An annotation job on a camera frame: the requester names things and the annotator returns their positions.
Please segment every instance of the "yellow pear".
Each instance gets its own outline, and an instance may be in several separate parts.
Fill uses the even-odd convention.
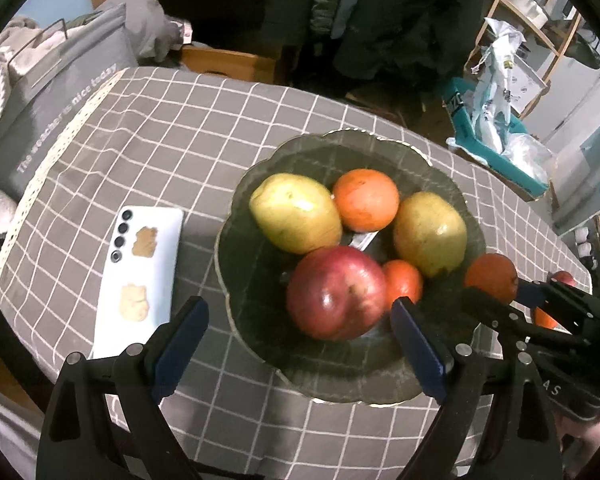
[[[331,193],[307,176],[271,175],[251,195],[249,209],[265,236],[283,251],[306,254],[340,243],[342,224]]]
[[[466,225],[449,202],[419,191],[400,203],[394,246],[401,259],[433,278],[457,269],[464,260]]]

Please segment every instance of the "checkered tablecloth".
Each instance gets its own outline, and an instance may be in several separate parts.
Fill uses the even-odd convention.
[[[161,409],[199,462],[267,477],[395,479],[436,415],[419,397],[399,406],[315,402],[285,386],[232,336],[213,265],[214,240],[244,172],[285,140],[343,127],[408,142],[456,181],[489,251],[520,276],[590,278],[547,224],[494,176],[373,115],[314,94],[162,68],[116,75],[59,137],[27,189],[0,257],[0,309],[54,380],[67,354],[88,355],[114,215],[122,205],[186,212],[174,307],[199,294],[210,327]],[[124,425],[117,398],[109,398]],[[488,412],[478,410],[459,460]]]

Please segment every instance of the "gray fabric basket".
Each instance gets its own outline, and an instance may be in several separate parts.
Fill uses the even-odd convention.
[[[101,13],[13,85],[0,119],[0,189],[19,202],[58,135],[113,74],[138,66],[125,5]]]

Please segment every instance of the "small orange fruit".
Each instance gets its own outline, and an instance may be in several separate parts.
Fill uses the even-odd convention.
[[[352,170],[333,186],[342,223],[352,231],[368,233],[387,227],[400,205],[398,188],[376,170]]]
[[[386,309],[390,310],[394,301],[407,296],[413,303],[422,297],[422,275],[420,271],[404,260],[391,260],[382,266],[386,279]]]
[[[509,304],[518,293],[516,266],[504,254],[482,254],[467,269],[464,286],[474,286]]]
[[[538,307],[534,310],[534,323],[550,330],[558,326],[558,322],[553,317]]]

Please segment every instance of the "metal bolt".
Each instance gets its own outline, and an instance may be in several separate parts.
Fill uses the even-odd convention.
[[[131,343],[126,347],[126,353],[128,355],[138,355],[142,351],[142,348],[144,348],[142,343]]]
[[[66,362],[70,365],[75,365],[80,359],[82,359],[82,354],[80,352],[71,352],[66,357]]]
[[[520,361],[523,365],[529,365],[533,362],[533,359],[528,353],[520,352],[518,354],[518,361]]]
[[[467,343],[458,343],[456,345],[456,352],[458,352],[458,354],[460,355],[463,355],[464,357],[467,357],[472,354],[471,347]]]

